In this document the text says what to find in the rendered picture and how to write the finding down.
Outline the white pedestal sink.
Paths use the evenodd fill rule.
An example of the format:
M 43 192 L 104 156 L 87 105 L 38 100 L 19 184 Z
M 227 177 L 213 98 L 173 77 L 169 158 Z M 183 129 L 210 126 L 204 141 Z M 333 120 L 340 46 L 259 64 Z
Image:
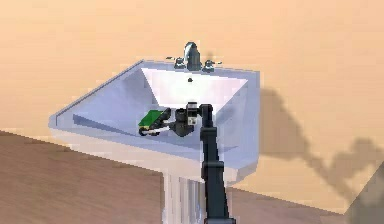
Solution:
M 201 117 L 185 137 L 170 130 L 157 136 L 138 133 L 138 124 L 148 111 L 170 108 L 169 123 L 175 120 L 175 110 L 185 108 L 188 102 L 213 107 L 226 191 L 257 167 L 257 71 L 216 67 L 207 73 L 141 60 L 53 114 L 48 126 L 55 138 L 74 151 L 162 173 L 163 224 L 204 224 Z

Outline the grey metal faucet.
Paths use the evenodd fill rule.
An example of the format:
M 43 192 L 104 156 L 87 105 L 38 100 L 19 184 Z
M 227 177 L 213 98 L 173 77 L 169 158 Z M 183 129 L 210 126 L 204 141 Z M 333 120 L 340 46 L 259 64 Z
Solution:
M 207 59 L 205 63 L 201 62 L 201 55 L 195 42 L 187 42 L 184 47 L 183 57 L 168 56 L 167 60 L 174 61 L 175 69 L 187 69 L 188 71 L 203 71 L 211 73 L 215 71 L 215 65 L 218 62 Z

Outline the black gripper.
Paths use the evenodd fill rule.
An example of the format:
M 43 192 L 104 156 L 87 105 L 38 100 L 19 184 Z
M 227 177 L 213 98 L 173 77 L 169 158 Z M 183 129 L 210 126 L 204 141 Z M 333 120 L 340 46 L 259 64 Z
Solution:
M 179 108 L 175 110 L 175 120 L 169 124 L 166 121 L 171 116 L 171 109 L 166 108 L 163 111 L 155 110 L 151 115 L 151 125 L 142 126 L 139 128 L 138 133 L 141 136 L 157 136 L 161 132 L 169 131 L 170 129 L 179 137 L 185 137 L 194 131 L 194 126 L 188 124 L 187 110 Z

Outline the green razor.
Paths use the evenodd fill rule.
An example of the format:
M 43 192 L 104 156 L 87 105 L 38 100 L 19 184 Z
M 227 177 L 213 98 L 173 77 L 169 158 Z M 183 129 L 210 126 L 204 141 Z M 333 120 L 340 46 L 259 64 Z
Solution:
M 153 130 L 161 126 L 165 120 L 164 112 L 159 110 L 150 110 L 139 122 L 140 130 Z

